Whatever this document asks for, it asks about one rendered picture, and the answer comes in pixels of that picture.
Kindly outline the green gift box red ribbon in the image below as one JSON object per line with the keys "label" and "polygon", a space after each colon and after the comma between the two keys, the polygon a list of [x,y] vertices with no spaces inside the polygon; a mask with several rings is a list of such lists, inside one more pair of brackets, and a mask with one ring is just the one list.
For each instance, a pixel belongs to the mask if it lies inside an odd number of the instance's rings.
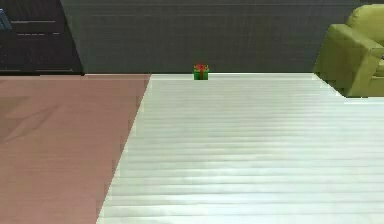
{"label": "green gift box red ribbon", "polygon": [[207,80],[209,73],[209,66],[206,64],[196,64],[194,66],[194,79],[195,80]]}

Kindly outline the dark cabinet with shelves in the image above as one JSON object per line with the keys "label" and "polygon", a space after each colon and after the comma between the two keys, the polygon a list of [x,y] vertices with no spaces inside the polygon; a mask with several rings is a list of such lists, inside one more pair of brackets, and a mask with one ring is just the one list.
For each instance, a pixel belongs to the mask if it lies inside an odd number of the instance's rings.
{"label": "dark cabinet with shelves", "polygon": [[0,0],[0,75],[83,75],[61,0]]}

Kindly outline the blue grey box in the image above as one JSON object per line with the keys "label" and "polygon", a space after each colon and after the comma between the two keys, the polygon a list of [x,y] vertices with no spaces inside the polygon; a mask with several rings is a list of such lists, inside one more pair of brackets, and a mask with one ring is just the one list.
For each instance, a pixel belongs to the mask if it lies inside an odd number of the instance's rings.
{"label": "blue grey box", "polygon": [[4,12],[3,9],[0,9],[0,30],[11,30],[12,26]]}

